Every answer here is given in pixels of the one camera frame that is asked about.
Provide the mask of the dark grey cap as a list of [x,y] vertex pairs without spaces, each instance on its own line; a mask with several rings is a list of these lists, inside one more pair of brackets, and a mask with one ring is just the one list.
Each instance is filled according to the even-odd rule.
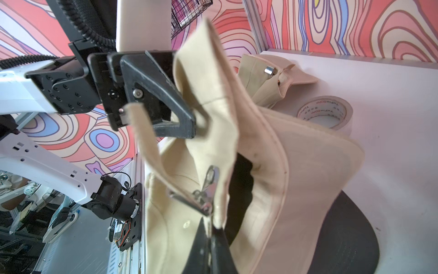
[[325,217],[308,273],[373,274],[379,258],[379,243],[372,225],[341,192]]

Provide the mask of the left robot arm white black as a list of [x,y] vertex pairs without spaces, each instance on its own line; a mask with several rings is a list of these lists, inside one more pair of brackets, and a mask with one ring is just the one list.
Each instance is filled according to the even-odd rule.
[[141,200],[111,178],[135,151],[128,104],[157,137],[196,132],[171,75],[174,22],[171,1],[2,1],[1,169],[134,218]]

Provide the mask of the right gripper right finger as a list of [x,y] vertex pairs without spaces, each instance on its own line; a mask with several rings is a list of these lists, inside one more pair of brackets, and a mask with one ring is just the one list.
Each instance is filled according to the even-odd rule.
[[223,229],[212,228],[211,257],[211,274],[238,273]]

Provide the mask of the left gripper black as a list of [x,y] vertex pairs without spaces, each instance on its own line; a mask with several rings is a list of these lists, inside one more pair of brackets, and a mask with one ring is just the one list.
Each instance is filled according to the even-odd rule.
[[147,111],[157,137],[195,137],[196,118],[174,85],[174,54],[173,50],[154,50],[88,56],[89,69],[113,131],[128,125],[120,109],[128,102],[137,102]]

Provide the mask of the beige cap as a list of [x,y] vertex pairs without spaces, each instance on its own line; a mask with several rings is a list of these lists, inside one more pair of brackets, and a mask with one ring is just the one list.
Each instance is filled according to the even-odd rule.
[[127,106],[145,185],[146,271],[182,274],[201,219],[223,229],[238,274],[305,274],[323,221],[360,169],[357,142],[256,105],[205,20],[176,53],[177,90],[197,133],[159,147],[147,112]]
[[318,78],[295,63],[274,55],[243,55],[238,76],[253,102],[272,108],[294,85],[313,84]]

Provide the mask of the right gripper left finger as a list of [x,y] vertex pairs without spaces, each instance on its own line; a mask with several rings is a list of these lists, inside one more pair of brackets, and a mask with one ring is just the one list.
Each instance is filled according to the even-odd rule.
[[201,219],[182,274],[209,274],[211,272],[210,242],[210,238],[206,234],[204,219]]

